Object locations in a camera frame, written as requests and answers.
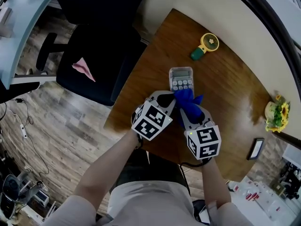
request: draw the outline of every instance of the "black curved edge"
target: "black curved edge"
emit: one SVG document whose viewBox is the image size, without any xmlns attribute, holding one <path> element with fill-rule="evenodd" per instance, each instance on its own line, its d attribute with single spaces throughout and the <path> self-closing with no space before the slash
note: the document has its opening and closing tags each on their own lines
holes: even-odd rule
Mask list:
<svg viewBox="0 0 301 226">
<path fill-rule="evenodd" d="M 266 0 L 242 1 L 261 20 L 281 49 L 293 74 L 301 100 L 301 60 L 284 24 Z"/>
</svg>

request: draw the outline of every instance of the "person's right arm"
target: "person's right arm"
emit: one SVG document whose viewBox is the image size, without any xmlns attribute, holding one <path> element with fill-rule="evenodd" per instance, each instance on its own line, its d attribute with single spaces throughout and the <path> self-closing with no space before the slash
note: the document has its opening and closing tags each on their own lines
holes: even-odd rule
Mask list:
<svg viewBox="0 0 301 226">
<path fill-rule="evenodd" d="M 216 201 L 217 208 L 231 202 L 230 192 L 214 158 L 202 167 L 205 203 Z"/>
</svg>

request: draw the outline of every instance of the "calculator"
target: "calculator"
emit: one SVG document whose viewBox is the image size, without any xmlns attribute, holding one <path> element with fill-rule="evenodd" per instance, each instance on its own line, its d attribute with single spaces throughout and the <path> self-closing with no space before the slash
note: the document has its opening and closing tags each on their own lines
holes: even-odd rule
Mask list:
<svg viewBox="0 0 301 226">
<path fill-rule="evenodd" d="M 192 89 L 193 87 L 193 70 L 191 67 L 175 67 L 169 70 L 170 90 L 176 92 L 182 89 Z"/>
</svg>

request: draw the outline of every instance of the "light blue desk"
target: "light blue desk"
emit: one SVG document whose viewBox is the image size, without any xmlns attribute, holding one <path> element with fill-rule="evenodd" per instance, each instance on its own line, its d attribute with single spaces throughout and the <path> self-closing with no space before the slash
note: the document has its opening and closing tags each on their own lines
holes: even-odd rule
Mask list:
<svg viewBox="0 0 301 226">
<path fill-rule="evenodd" d="M 55 81 L 55 76 L 18 75 L 15 71 L 25 43 L 51 0 L 7 0 L 3 5 L 12 9 L 5 26 L 12 29 L 10 38 L 0 37 L 0 79 L 6 89 L 11 84 Z"/>
</svg>

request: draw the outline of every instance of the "forearm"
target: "forearm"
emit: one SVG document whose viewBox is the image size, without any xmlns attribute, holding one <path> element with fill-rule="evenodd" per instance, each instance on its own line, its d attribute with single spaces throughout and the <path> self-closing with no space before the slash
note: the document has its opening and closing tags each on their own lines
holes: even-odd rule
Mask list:
<svg viewBox="0 0 301 226">
<path fill-rule="evenodd" d="M 222 178 L 214 158 L 202 167 L 204 196 L 206 206 L 216 201 L 217 208 L 231 202 L 230 192 Z"/>
<path fill-rule="evenodd" d="M 137 144 L 137 134 L 129 130 L 120 141 L 87 169 L 74 194 L 86 198 L 97 210 Z"/>
</svg>

